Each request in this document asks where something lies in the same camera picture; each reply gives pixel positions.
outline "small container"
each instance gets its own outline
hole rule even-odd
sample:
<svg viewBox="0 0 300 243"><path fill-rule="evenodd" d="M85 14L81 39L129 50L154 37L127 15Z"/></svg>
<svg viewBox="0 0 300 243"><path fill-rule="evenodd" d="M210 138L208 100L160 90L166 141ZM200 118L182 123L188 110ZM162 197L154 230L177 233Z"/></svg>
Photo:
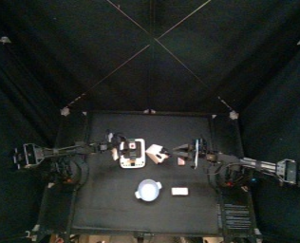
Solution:
<svg viewBox="0 0 300 243"><path fill-rule="evenodd" d="M138 185L138 190L135 191L137 199L142 199L143 201L153 201L160 195L160 190L162 188L162 184L153 179L143 180Z"/></svg>

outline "cable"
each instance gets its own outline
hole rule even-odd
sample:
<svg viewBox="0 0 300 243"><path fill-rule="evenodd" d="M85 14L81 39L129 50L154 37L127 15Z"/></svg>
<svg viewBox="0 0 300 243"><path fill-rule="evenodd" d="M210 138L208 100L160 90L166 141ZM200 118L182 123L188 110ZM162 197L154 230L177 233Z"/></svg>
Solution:
<svg viewBox="0 0 300 243"><path fill-rule="evenodd" d="M220 165L220 167L216 169L216 172L214 172L214 173L208 173L206 175L208 175L208 176L214 176L214 175L217 175L217 174L220 173L222 167L228 168L228 167L234 166L234 165L242 165L242 164L241 164L241 163L230 163L230 164L228 164L228 165L224 165L224 164L222 164L222 165Z"/></svg>

